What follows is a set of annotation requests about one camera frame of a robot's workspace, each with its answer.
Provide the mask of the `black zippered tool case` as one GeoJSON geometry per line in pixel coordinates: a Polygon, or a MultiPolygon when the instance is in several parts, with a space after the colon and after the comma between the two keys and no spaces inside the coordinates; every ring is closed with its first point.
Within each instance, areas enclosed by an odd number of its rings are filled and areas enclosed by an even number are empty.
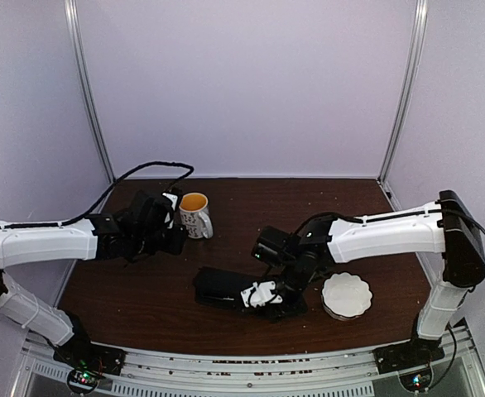
{"type": "MultiPolygon", "coordinates": [[[[279,294],[281,289],[276,282],[279,294]]],[[[229,270],[220,270],[204,267],[199,270],[193,279],[194,300],[210,308],[230,310],[238,313],[251,314],[267,319],[267,306],[261,308],[245,308],[240,293],[249,288],[253,282],[260,281],[258,277],[245,275],[229,270]]],[[[305,313],[308,306],[305,302],[305,313]]]]}

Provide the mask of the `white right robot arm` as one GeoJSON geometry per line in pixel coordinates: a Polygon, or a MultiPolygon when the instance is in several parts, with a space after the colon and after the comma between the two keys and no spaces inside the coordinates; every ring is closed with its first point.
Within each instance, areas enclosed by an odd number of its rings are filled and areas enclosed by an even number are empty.
{"type": "Polygon", "coordinates": [[[414,337],[402,347],[402,358],[416,366],[433,352],[433,341],[441,338],[468,289],[485,279],[480,231],[452,190],[440,192],[434,202],[400,212],[361,217],[319,213],[291,233],[265,227],[252,255],[282,272],[253,283],[240,296],[247,308],[272,304],[285,308],[324,272],[326,257],[340,264],[413,252],[439,253],[444,260],[444,269],[418,315],[414,337]]]}

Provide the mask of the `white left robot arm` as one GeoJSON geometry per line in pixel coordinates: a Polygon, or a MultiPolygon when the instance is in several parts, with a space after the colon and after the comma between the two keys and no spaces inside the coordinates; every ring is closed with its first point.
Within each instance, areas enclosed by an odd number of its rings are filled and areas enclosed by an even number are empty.
{"type": "Polygon", "coordinates": [[[74,315],[53,308],[22,288],[5,273],[15,265],[58,260],[132,262],[163,251],[179,255],[186,230],[175,222],[182,194],[136,193],[128,208],[115,214],[92,213],[74,221],[8,223],[0,221],[0,313],[63,347],[79,367],[96,361],[90,343],[74,315]]]}

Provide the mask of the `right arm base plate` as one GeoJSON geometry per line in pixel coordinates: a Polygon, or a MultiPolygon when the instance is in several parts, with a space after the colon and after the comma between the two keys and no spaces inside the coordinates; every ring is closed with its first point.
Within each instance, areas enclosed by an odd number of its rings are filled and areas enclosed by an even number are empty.
{"type": "Polygon", "coordinates": [[[442,347],[412,341],[379,347],[372,353],[379,374],[427,366],[445,357],[442,347]]]}

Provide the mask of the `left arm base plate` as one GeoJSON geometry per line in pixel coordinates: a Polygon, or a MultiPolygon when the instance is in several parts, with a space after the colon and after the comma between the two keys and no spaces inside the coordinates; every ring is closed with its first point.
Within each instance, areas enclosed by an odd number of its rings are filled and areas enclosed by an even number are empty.
{"type": "Polygon", "coordinates": [[[70,340],[65,345],[54,346],[53,359],[79,371],[95,375],[120,375],[126,352],[92,342],[70,340]]]}

